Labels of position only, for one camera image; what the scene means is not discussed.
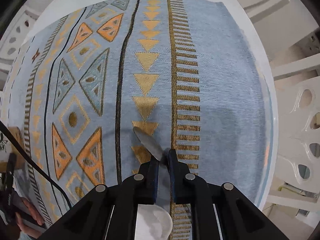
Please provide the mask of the white ceramic soup spoon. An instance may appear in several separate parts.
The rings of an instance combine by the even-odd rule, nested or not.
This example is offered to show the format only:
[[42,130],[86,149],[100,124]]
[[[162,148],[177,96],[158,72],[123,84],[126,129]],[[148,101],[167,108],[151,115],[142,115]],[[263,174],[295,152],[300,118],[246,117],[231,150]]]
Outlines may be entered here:
[[167,240],[172,228],[172,218],[162,207],[138,205],[135,240]]

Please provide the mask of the silver metal spoon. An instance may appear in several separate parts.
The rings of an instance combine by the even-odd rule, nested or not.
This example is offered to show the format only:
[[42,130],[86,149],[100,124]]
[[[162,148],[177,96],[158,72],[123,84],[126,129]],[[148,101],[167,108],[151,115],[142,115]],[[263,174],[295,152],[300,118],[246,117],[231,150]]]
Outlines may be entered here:
[[140,141],[140,143],[154,156],[158,161],[164,161],[164,151],[158,142],[149,134],[144,132],[141,128],[135,126],[133,132]]

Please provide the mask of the wooden utensil holder cup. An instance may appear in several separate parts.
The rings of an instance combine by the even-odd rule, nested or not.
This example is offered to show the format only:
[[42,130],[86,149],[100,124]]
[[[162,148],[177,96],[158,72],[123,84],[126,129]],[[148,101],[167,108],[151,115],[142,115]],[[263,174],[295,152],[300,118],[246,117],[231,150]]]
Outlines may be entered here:
[[[23,146],[23,138],[21,131],[18,127],[8,127],[8,130],[17,140],[22,148]],[[1,133],[1,152],[0,152],[0,172],[5,172],[7,169],[7,164],[9,161],[9,155],[14,153],[16,155],[16,165],[15,169],[22,169],[24,167],[25,160],[18,152],[15,146],[9,141],[9,139]]]

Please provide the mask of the white chair right side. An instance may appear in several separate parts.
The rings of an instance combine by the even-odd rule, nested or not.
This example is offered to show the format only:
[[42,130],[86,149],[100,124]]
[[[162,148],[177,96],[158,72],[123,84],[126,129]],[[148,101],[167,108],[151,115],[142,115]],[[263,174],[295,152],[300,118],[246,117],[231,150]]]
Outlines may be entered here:
[[319,211],[319,77],[277,91],[279,142],[269,203]]

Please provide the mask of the blue patterned woven table mat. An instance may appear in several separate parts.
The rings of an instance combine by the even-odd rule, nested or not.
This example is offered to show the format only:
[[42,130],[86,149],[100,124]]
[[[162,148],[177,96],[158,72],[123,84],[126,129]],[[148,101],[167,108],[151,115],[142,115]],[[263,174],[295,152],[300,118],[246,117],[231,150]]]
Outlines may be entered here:
[[139,127],[189,170],[260,205],[272,107],[248,42],[221,2],[109,0],[44,28],[19,50],[1,119],[72,204],[137,173]]

